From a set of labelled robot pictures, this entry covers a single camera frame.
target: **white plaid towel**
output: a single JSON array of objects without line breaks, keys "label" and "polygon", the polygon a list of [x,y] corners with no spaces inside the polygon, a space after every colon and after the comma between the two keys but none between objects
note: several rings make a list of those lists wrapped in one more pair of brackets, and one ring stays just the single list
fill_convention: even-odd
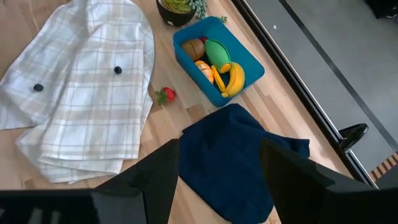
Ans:
[{"label": "white plaid towel", "polygon": [[118,174],[123,159],[138,157],[153,65],[152,30],[138,6],[73,0],[1,80],[0,129],[34,127],[17,145],[51,182]]}]

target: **bowl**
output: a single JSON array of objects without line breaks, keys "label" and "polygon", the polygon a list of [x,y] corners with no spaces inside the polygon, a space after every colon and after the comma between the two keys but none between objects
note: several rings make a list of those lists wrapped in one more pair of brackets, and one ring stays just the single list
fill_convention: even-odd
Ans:
[{"label": "bowl", "polygon": [[160,3],[161,0],[155,0],[155,1],[160,16],[168,25],[175,27],[183,26],[187,24],[189,21],[191,21],[192,17],[195,15],[195,10],[192,10],[185,14],[172,12],[163,7],[162,3]]}]

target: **toy kiwi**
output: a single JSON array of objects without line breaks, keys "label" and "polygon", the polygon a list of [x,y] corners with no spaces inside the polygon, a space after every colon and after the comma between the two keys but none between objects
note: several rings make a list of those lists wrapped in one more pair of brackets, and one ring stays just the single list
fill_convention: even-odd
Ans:
[{"label": "toy kiwi", "polygon": [[205,44],[200,39],[187,40],[181,48],[193,61],[199,60],[205,54]]}]

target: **black button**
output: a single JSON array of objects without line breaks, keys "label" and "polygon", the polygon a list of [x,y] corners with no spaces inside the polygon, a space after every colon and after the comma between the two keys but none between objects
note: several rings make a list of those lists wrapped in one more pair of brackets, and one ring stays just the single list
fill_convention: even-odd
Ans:
[{"label": "black button", "polygon": [[115,68],[114,68],[114,72],[116,73],[116,74],[121,74],[122,73],[122,68],[121,67],[119,67],[119,66],[116,66]]},{"label": "black button", "polygon": [[36,84],[35,86],[33,86],[33,89],[35,91],[42,91],[44,87],[41,84]]}]

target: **yellow banana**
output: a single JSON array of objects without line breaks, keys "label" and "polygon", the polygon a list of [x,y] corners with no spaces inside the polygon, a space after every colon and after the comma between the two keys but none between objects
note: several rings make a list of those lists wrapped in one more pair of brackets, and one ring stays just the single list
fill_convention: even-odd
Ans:
[{"label": "yellow banana", "polygon": [[221,95],[227,98],[238,94],[243,89],[244,82],[245,76],[242,66],[238,63],[232,62],[232,67],[229,71],[229,83],[225,91],[221,91]]},{"label": "yellow banana", "polygon": [[224,85],[223,80],[221,79],[221,76],[217,72],[217,68],[214,65],[212,65],[211,69],[213,71],[214,81],[216,81],[216,84],[217,84],[218,88],[220,89],[220,91],[222,93],[224,93],[225,92],[225,85]]}]

